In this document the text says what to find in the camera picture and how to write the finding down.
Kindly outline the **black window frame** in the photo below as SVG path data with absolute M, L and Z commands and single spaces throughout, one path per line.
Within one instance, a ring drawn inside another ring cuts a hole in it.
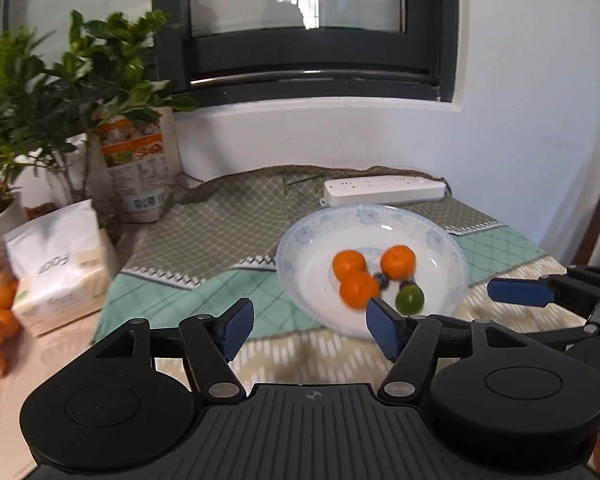
M 151 0 L 156 73 L 204 106 L 360 96 L 449 102 L 460 0 Z

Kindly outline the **green lime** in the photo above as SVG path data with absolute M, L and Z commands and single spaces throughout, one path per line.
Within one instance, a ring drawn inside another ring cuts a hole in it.
M 418 315 L 424 303 L 424 292 L 415 283 L 402 285 L 396 294 L 396 310 L 403 316 Z

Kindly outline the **white power strip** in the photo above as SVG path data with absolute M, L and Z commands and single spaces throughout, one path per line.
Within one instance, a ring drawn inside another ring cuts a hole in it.
M 436 202 L 448 192 L 443 181 L 423 177 L 373 176 L 329 179 L 324 182 L 328 206 L 354 204 L 399 205 Z

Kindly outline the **blueberry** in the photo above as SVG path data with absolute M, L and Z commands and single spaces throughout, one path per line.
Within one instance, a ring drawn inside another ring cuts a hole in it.
M 400 281 L 399 287 L 403 288 L 405 286 L 415 285 L 416 282 L 414 278 L 407 278 L 406 280 Z
M 381 290 L 386 290 L 390 285 L 390 280 L 385 273 L 378 272 L 373 275 L 374 280 L 377 282 Z

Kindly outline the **white floral plate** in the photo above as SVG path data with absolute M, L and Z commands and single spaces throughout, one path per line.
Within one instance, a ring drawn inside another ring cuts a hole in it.
M 456 241 L 414 212 L 380 205 L 327 207 L 296 222 L 280 240 L 276 273 L 291 302 L 321 326 L 355 338 L 370 338 L 365 314 L 344 304 L 332 259 L 346 249 L 360 252 L 370 274 L 390 247 L 406 245 L 416 255 L 414 280 L 424 292 L 422 314 L 453 315 L 468 289 L 468 264 Z

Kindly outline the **tissue pack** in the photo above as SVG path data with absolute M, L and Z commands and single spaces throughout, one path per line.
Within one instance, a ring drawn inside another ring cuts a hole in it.
M 18 278 L 12 312 L 39 337 L 99 311 L 119 266 L 90 200 L 60 208 L 4 235 Z

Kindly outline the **potted green plant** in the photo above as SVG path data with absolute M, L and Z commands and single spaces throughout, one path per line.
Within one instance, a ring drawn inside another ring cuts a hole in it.
M 114 12 L 103 20 L 70 14 L 68 48 L 46 63 L 42 38 L 25 27 L 0 36 L 0 200 L 12 194 L 23 168 L 68 172 L 71 138 L 107 122 L 154 122 L 161 107 L 190 112 L 198 103 L 166 79 L 150 76 L 149 52 L 170 14 L 136 20 Z

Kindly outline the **printed food bag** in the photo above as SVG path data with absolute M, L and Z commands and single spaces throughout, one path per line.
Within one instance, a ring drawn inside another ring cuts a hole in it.
M 155 122 L 120 117 L 98 128 L 114 196 L 129 223 L 160 219 L 169 186 L 182 169 L 173 110 L 161 107 L 157 114 Z

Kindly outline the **orange mandarin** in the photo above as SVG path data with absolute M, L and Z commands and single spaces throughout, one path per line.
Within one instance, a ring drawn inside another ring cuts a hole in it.
M 365 257 L 356 250 L 346 249 L 332 259 L 332 272 L 335 278 L 342 282 L 355 273 L 366 273 L 367 263 Z
M 339 287 L 339 296 L 346 306 L 354 310 L 364 310 L 368 302 L 381 295 L 378 281 L 367 272 L 354 272 L 347 275 Z
M 380 258 L 380 270 L 391 281 L 403 281 L 411 278 L 416 269 L 416 255 L 406 245 L 388 248 Z

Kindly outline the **patterned tablecloth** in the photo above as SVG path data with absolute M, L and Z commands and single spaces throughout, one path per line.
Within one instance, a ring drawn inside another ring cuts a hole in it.
M 332 260 L 353 249 L 376 273 L 382 254 L 396 245 L 415 252 L 426 313 L 490 318 L 520 332 L 582 326 L 582 318 L 557 306 L 508 306 L 488 297 L 486 282 L 494 276 L 560 271 L 509 226 L 451 195 L 396 208 L 331 207 L 323 196 L 331 177 L 312 166 L 265 168 L 172 191 L 166 213 L 114 279 L 96 338 L 132 318 L 173 327 L 248 298 L 254 326 L 233 362 L 246 386 L 375 385 L 388 361 L 370 338 L 364 312 L 342 301 Z

